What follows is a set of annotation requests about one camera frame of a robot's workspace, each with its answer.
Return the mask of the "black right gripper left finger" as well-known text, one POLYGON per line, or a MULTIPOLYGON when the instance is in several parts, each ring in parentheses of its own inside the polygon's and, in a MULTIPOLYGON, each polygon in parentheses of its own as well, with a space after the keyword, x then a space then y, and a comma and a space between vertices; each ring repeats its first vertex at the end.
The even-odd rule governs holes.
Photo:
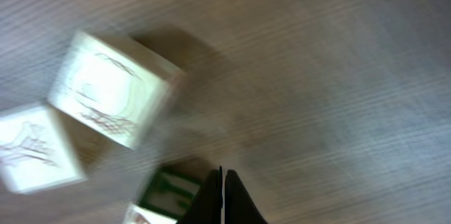
POLYGON ((207 175, 191 206, 178 224, 221 224, 223 171, 220 166, 207 175))

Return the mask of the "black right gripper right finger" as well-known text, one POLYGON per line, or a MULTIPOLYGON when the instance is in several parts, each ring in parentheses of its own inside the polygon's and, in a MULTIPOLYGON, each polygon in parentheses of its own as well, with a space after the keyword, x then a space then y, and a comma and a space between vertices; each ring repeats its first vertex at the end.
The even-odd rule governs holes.
POLYGON ((235 170, 225 177, 225 224, 268 224, 235 170))

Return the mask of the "red U letter block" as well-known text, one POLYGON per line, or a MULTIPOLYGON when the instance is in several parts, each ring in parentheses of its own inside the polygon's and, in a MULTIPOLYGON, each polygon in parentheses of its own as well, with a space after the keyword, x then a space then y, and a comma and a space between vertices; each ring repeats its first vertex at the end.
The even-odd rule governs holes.
POLYGON ((52 107, 35 104, 1 112, 1 179, 15 194, 87 179, 71 138, 52 107))

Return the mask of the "red A letter block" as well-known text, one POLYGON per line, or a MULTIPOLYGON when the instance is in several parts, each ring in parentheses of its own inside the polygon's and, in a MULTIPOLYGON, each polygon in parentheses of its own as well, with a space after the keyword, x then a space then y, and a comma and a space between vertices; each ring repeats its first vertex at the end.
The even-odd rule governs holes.
POLYGON ((49 103, 134 149, 172 101, 184 72, 134 39, 78 31, 49 103))

